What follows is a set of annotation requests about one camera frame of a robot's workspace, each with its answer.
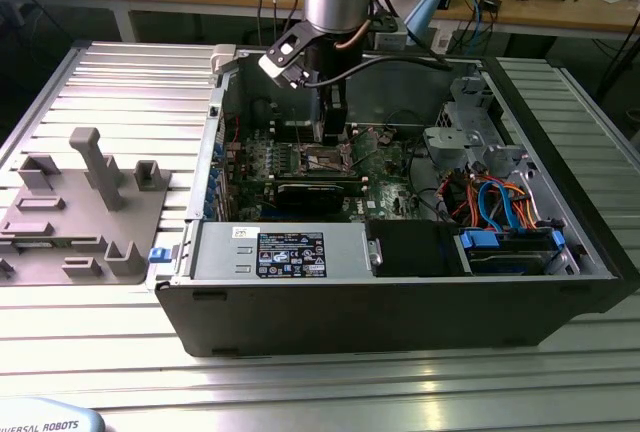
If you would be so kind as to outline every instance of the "motherboard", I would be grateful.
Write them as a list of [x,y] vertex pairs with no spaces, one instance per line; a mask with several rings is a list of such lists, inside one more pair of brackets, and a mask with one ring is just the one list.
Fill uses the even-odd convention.
[[336,145],[312,141],[306,123],[272,123],[226,144],[229,219],[364,222],[419,219],[407,165],[415,138],[349,129]]

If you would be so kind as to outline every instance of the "sticker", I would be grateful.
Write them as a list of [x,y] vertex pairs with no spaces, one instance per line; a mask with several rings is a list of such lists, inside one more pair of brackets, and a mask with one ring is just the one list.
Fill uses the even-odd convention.
[[233,239],[255,239],[260,233],[260,227],[234,227],[231,229]]
[[[238,227],[258,229],[258,227]],[[324,237],[320,232],[258,233],[258,277],[315,278],[327,276]]]

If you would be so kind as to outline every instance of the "green circuit board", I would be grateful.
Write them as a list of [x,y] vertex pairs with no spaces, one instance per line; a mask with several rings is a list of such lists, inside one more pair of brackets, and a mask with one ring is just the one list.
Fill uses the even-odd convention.
[[277,220],[278,183],[325,178],[345,190],[342,211],[328,220],[421,218],[406,177],[406,144],[391,140],[382,145],[383,133],[381,128],[362,128],[348,142],[327,147],[276,142],[267,131],[255,131],[236,146],[238,151],[227,155],[234,220]]

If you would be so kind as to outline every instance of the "white table leg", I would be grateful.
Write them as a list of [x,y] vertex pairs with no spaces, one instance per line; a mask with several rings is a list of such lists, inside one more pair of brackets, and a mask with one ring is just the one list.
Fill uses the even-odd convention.
[[120,40],[122,40],[122,42],[138,42],[138,33],[131,20],[129,7],[122,2],[116,2],[111,8],[111,11],[118,25]]

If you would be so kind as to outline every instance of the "warning label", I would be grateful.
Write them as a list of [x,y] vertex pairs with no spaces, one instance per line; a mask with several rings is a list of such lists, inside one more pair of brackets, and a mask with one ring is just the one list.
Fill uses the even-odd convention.
[[326,277],[324,238],[306,234],[258,234],[258,277],[291,279]]

